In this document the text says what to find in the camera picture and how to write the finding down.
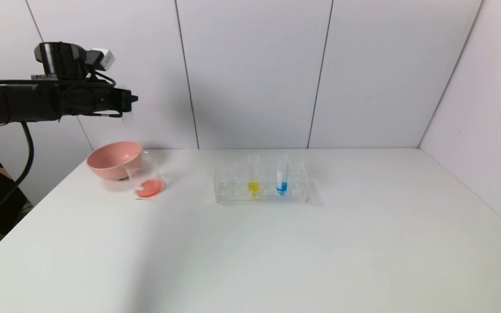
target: panel seam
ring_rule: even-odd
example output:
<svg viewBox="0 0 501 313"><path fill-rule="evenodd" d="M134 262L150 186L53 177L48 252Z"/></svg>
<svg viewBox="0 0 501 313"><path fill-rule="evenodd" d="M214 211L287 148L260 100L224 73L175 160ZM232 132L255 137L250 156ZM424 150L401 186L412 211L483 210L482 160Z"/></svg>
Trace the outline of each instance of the panel seam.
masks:
<svg viewBox="0 0 501 313"><path fill-rule="evenodd" d="M320 62L320 73L318 73L318 84L316 85L316 96L314 97L314 107L312 108L311 128L308 131L307 149L311 144L312 123L314 122L314 112L316 111L316 102L318 101L318 91L320 89L320 79L322 77L322 67L324 67L324 56L326 55L326 46L328 44L328 34L330 33L330 23L332 22L332 10L334 9L334 0L330 6L330 16L328 17L328 27L326 29L326 40L324 40L324 51L322 51L322 61Z"/></svg>
<svg viewBox="0 0 501 313"><path fill-rule="evenodd" d="M423 133L423 136L421 137L421 140L419 141L419 144L417 145L417 149L420 149L421 143L424 140L424 137L426 136L426 133L428 132L428 129L430 128L430 124L434 120L434 116L436 115L436 112L438 111L438 107L442 103L442 99L444 98L444 95L446 94L446 91L448 90L448 87L451 82L451 78L454 76L455 70L457 69L459 65L459 61L461 60L461 57L463 56L463 52L465 51L465 47L467 47L467 43L469 42L469 38L471 38L471 33L473 32L473 28L475 28L475 24L477 23L477 19L479 18L479 13L481 12L481 8L483 7L484 0L481 0L481 3L479 4L479 8L477 9L477 13L475 14L475 18L473 18L473 24L471 24L471 28L469 28L469 32L467 33L467 38L465 38L465 43L463 43L463 47L461 48L461 52L459 52L459 57L457 61L455 62L454 69L451 71L450 78L448 79L448 82L446 83L446 87L444 88L444 91L442 92L442 95L440 96L440 99L438 100L438 104L434 108L434 111L432 112L432 116L430 117L430 121L428 124L426 124L426 129Z"/></svg>
<svg viewBox="0 0 501 313"><path fill-rule="evenodd" d="M30 16L32 17L32 21L34 22L34 26L36 26L36 30L38 31L38 36L40 36L40 40L43 42L42 33L40 33L40 29L38 28L38 23L36 23L36 19L34 18L34 14L32 14L32 9L30 8L30 4L28 0L24 0L26 2L26 6L28 7L28 12L30 12Z"/></svg>
<svg viewBox="0 0 501 313"><path fill-rule="evenodd" d="M194 115L193 94L190 91L189 69L187 68L187 57L185 56L185 44L183 43L183 32L181 32L181 18L179 17L179 8L175 0L175 12L177 13L177 25L179 26L179 37L181 39L181 51L183 51L183 63L185 64L185 75L187 76L187 87L189 88L190 110L193 113L194 134L197 137L197 149L200 149L198 142L197 119Z"/></svg>

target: white wall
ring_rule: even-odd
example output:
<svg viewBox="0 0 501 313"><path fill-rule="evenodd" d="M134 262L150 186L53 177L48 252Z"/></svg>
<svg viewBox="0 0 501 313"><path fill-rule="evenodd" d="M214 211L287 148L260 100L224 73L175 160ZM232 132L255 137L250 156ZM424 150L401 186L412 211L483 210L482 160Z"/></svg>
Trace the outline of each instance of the white wall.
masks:
<svg viewBox="0 0 501 313"><path fill-rule="evenodd" d="M501 215L501 0L485 0L420 145Z"/></svg>
<svg viewBox="0 0 501 313"><path fill-rule="evenodd" d="M177 0L201 148L306 148L331 0Z"/></svg>
<svg viewBox="0 0 501 313"><path fill-rule="evenodd" d="M30 79L31 74L43 73L42 64L34 59L39 43L26 2L0 1L0 79ZM60 123L28 125L34 140L34 163L20 190L37 204L92 150L75 117L64 117ZM20 124L0 127L0 162L15 179L24 169L27 156Z"/></svg>
<svg viewBox="0 0 501 313"><path fill-rule="evenodd" d="M106 74L139 96L131 124L80 117L95 149L119 140L145 148L197 148L174 0L28 2L44 41L111 50L115 63Z"/></svg>
<svg viewBox="0 0 501 313"><path fill-rule="evenodd" d="M335 0L310 148L417 147L481 0Z"/></svg>

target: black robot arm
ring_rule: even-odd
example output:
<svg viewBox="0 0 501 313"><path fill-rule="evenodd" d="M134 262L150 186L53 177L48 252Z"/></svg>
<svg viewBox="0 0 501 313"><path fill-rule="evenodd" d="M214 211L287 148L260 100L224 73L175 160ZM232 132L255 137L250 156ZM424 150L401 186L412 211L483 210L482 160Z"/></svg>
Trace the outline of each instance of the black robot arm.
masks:
<svg viewBox="0 0 501 313"><path fill-rule="evenodd" d="M63 115L121 117L131 111L138 97L130 90L114 87L73 87L41 82L24 85L1 85L0 125L12 122L55 121ZM98 112L113 110L117 113Z"/></svg>
<svg viewBox="0 0 501 313"><path fill-rule="evenodd" d="M138 100L130 90L98 73L114 61L104 49L85 51L63 42L42 42L34 49L43 75L32 80L0 80L0 125L59 120L63 115L121 117Z"/></svg>

